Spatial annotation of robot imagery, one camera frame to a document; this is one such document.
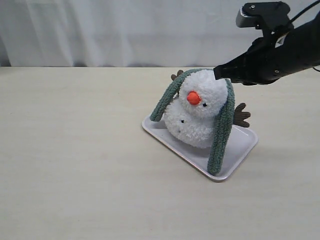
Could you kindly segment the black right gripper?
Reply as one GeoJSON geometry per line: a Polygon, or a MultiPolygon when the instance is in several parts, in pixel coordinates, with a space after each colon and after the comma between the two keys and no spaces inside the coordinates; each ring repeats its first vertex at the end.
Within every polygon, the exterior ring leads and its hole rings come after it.
{"type": "Polygon", "coordinates": [[[213,72],[216,80],[229,79],[232,84],[269,85],[288,74],[288,47],[259,37],[245,53],[214,67],[213,72]]]}

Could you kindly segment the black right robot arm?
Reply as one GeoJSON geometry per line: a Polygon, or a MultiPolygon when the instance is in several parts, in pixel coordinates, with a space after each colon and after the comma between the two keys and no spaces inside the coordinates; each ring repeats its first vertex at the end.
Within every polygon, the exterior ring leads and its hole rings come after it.
{"type": "Polygon", "coordinates": [[[269,85],[320,64],[320,16],[281,37],[255,39],[246,52],[213,68],[214,76],[245,86],[269,85]]]}

